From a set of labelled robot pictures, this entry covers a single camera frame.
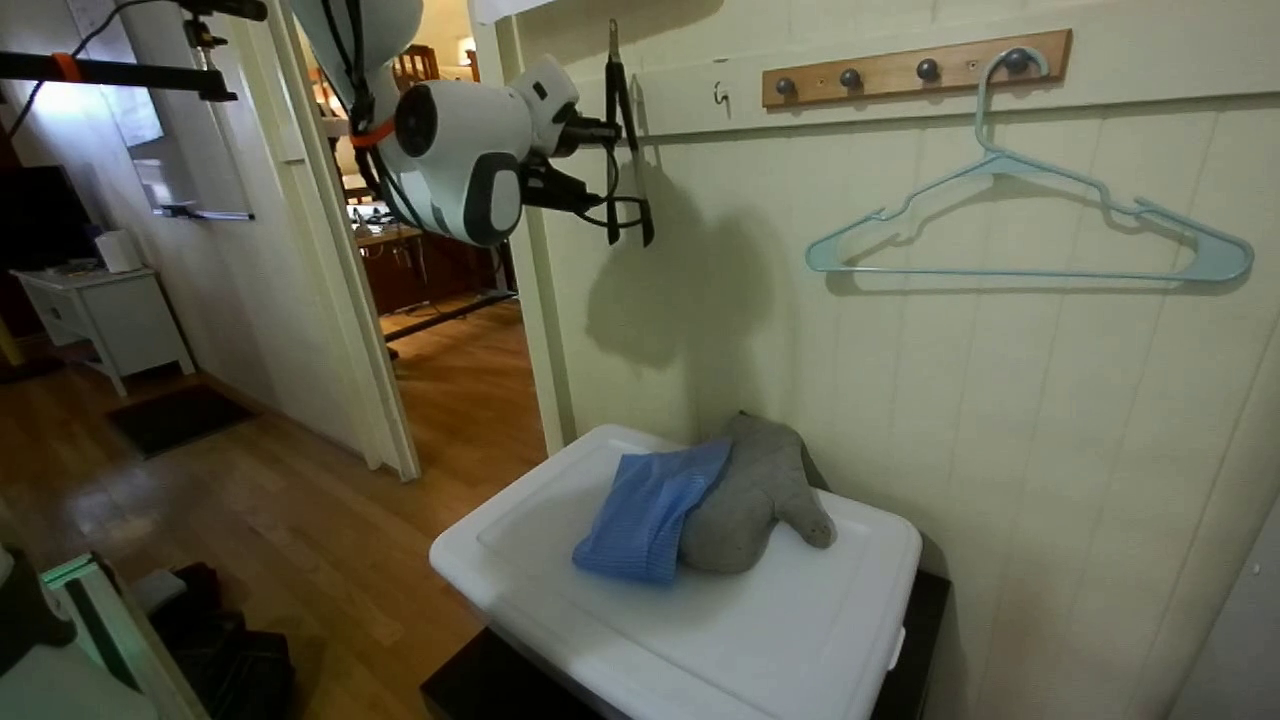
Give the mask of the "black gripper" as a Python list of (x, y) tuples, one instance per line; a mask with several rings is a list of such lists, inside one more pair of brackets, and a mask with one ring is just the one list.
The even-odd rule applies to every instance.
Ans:
[(583, 179), (561, 171), (543, 151), (527, 151), (519, 162), (519, 195), (531, 208), (574, 212), (594, 228), (641, 228), (652, 220), (652, 204), (643, 195), (594, 195)]

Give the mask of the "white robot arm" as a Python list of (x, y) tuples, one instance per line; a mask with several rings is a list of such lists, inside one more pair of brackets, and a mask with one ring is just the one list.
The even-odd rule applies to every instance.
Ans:
[(636, 148), (621, 40), (606, 40), (603, 117), (556, 62), (510, 84), (411, 81), (391, 65), (411, 50), (424, 0), (285, 0), (346, 117), (364, 184), (409, 223), (494, 250), (525, 208), (571, 212), (621, 242), (652, 242), (652, 204), (621, 188), (616, 148)]

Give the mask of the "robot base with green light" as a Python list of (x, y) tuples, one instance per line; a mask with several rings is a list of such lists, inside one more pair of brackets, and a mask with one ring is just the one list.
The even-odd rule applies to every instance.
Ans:
[(96, 556), (46, 574), (0, 553), (0, 720), (209, 720)]

